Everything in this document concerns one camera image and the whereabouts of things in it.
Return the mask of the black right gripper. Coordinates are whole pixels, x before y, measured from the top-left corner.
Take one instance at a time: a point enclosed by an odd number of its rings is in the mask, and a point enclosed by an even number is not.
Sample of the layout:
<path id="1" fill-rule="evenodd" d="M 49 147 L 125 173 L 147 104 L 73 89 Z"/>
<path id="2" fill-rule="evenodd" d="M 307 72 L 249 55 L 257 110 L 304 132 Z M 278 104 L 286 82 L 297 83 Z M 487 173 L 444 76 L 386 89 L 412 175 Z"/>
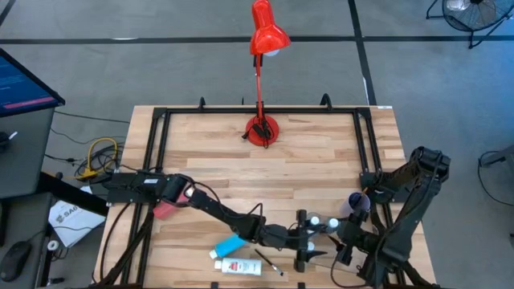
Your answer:
<path id="1" fill-rule="evenodd" d="M 369 233 L 361 228 L 363 222 L 366 221 L 368 213 L 366 211 L 357 211 L 351 213 L 348 217 L 339 219 L 339 226 L 337 229 L 338 241 L 331 235 L 328 238 L 336 246 L 337 256 L 335 260 L 337 263 L 342 263 L 349 266 L 352 260 L 353 248 L 368 254 L 369 245 L 366 244 Z"/>

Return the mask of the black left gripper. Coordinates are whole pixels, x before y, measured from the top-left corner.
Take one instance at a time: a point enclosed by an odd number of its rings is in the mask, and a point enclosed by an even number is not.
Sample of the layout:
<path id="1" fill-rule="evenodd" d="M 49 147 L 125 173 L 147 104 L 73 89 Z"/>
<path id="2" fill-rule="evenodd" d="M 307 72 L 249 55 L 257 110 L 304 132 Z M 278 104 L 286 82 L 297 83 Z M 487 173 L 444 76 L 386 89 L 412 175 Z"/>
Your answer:
<path id="1" fill-rule="evenodd" d="M 268 246 L 278 249 L 289 249 L 296 251 L 296 257 L 293 261 L 295 271 L 299 273 L 305 272 L 305 257 L 315 258 L 327 254 L 326 251 L 308 250 L 307 251 L 307 233 L 321 234 L 327 226 L 323 223 L 307 224 L 307 211 L 296 211 L 296 227 L 288 229 L 285 226 L 276 224 L 265 225 L 259 234 L 259 245 Z"/>

